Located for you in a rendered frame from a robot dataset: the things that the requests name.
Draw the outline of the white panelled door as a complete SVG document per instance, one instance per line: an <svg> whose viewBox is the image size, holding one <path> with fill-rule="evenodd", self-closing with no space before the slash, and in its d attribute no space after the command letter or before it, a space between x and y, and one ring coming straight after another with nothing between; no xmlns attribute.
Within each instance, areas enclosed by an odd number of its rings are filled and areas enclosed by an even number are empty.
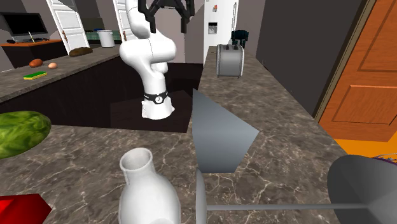
<svg viewBox="0 0 397 224"><path fill-rule="evenodd" d="M132 33L130 29L125 0L113 0L113 5L115 8L121 41L125 42L128 40L136 39L136 36Z"/></svg>
<svg viewBox="0 0 397 224"><path fill-rule="evenodd" d="M67 53L89 47L75 0L46 0Z"/></svg>

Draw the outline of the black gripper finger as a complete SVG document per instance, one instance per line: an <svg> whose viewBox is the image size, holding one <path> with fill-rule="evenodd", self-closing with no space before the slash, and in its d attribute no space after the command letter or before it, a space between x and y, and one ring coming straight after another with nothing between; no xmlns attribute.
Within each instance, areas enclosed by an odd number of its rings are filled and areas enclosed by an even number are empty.
<svg viewBox="0 0 397 224"><path fill-rule="evenodd" d="M195 15L194 0L174 0L175 10L181 17L181 33L186 34L187 24L190 18Z"/></svg>
<svg viewBox="0 0 397 224"><path fill-rule="evenodd" d="M155 13L164 7L165 0L153 0L151 6L147 8L146 0L138 0L138 11L143 13L146 21L150 23L151 33L156 33Z"/></svg>

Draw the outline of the red box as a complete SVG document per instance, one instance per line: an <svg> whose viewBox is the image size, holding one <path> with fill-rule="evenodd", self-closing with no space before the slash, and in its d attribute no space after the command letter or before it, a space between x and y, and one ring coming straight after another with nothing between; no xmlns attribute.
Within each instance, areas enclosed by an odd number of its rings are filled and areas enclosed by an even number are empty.
<svg viewBox="0 0 397 224"><path fill-rule="evenodd" d="M51 210L38 193L0 196L0 224L43 224Z"/></svg>

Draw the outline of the white refrigerator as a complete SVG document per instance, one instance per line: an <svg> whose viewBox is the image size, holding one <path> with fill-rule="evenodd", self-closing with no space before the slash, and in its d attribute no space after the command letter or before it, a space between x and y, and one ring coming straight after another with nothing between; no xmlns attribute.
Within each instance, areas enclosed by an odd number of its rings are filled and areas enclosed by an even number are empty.
<svg viewBox="0 0 397 224"><path fill-rule="evenodd" d="M239 0L205 0L204 53L205 62L210 46L227 44L236 29Z"/></svg>

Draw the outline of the white bin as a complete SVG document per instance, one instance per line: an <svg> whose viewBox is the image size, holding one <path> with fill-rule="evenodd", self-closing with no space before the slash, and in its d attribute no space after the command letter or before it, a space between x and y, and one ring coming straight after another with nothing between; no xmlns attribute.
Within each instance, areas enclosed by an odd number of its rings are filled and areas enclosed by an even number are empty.
<svg viewBox="0 0 397 224"><path fill-rule="evenodd" d="M97 34L103 48L115 47L112 30L98 30Z"/></svg>

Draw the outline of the green watermelon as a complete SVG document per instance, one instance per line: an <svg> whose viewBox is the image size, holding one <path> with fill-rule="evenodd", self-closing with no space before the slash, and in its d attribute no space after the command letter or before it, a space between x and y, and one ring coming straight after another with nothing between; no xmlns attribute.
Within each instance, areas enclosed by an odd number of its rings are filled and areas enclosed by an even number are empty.
<svg viewBox="0 0 397 224"><path fill-rule="evenodd" d="M36 111L0 114L0 159L24 153L50 133L50 119Z"/></svg>

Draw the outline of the orange wooden door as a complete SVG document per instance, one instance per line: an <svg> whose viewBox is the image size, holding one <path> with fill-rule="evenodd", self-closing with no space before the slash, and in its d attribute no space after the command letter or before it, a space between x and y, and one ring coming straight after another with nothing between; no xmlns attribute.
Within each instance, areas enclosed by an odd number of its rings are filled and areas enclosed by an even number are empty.
<svg viewBox="0 0 397 224"><path fill-rule="evenodd" d="M334 139L397 132L397 0L362 0L316 119Z"/></svg>

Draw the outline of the black coffee machine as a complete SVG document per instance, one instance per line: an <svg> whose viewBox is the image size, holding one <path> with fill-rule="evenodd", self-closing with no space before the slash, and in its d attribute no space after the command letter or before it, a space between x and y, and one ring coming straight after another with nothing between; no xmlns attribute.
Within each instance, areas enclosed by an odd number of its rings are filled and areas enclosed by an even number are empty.
<svg viewBox="0 0 397 224"><path fill-rule="evenodd" d="M248 37L249 33L245 30L235 30L231 32L232 44L240 44L243 48L245 48Z"/></svg>

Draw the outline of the yellow green sponge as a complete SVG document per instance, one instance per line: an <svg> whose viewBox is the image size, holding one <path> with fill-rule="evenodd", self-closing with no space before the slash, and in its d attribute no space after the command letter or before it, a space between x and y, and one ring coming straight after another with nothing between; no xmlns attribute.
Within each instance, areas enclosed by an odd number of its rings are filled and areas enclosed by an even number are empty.
<svg viewBox="0 0 397 224"><path fill-rule="evenodd" d="M25 75L25 76L23 77L23 79L24 79L24 80L35 80L35 79L37 79L37 78L39 78L39 77L46 76L46 75L47 75L47 72L45 72L45 71L38 71L38 72L35 72L35 73L31 73L31 74Z"/></svg>

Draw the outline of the brown bread loaf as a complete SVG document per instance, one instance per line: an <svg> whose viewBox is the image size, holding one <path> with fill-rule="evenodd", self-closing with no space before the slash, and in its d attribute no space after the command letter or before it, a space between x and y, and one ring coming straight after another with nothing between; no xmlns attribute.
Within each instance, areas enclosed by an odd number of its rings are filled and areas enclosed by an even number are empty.
<svg viewBox="0 0 397 224"><path fill-rule="evenodd" d="M69 56L70 57L78 57L78 56L86 55L86 54L89 54L92 52L93 52L93 50L90 47L79 47L79 48L75 48L75 49L71 50L69 52Z"/></svg>

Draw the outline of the dark robot stand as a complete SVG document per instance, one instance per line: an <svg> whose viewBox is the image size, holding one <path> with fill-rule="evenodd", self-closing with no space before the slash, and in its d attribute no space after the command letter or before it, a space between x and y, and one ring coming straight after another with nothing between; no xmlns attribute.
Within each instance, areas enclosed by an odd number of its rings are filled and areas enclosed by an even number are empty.
<svg viewBox="0 0 397 224"><path fill-rule="evenodd" d="M171 93L175 110L161 120L141 116L141 100L115 102L110 107L110 126L116 129L150 130L160 132L187 132L192 114L192 98L184 90Z"/></svg>

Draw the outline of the white bottle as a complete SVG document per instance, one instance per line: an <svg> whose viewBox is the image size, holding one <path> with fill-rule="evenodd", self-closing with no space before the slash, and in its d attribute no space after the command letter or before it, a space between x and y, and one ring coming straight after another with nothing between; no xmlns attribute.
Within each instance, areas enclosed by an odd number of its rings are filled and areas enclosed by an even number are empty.
<svg viewBox="0 0 397 224"><path fill-rule="evenodd" d="M176 189L157 173L153 155L134 148L120 159L125 186L118 206L119 224L181 224L181 205Z"/></svg>

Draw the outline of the orange desk with monitor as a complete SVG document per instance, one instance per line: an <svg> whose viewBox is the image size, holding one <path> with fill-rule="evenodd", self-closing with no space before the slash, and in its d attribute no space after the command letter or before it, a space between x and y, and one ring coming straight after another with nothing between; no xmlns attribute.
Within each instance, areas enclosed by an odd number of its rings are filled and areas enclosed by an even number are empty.
<svg viewBox="0 0 397 224"><path fill-rule="evenodd" d="M39 13L0 12L0 18L13 38L25 37L14 43L0 44L14 68L28 66L34 59L46 61L67 55L61 39L37 37L48 33Z"/></svg>

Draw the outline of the silver toaster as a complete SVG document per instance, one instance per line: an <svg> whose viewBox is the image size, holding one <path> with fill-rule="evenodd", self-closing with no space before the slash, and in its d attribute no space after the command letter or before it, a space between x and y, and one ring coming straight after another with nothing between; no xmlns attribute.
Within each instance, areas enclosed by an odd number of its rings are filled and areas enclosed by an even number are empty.
<svg viewBox="0 0 397 224"><path fill-rule="evenodd" d="M216 49L216 74L240 78L244 68L244 49L240 45L221 45Z"/></svg>

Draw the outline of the grey stemmed glass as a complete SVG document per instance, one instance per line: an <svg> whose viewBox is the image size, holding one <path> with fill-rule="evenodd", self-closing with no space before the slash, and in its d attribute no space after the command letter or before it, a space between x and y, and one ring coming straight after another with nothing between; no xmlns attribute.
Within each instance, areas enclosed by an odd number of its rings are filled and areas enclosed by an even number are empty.
<svg viewBox="0 0 397 224"><path fill-rule="evenodd" d="M332 163L327 177L329 204L209 205L202 173L196 170L196 224L208 211L332 209L340 224L397 224L397 165L346 155Z"/></svg>

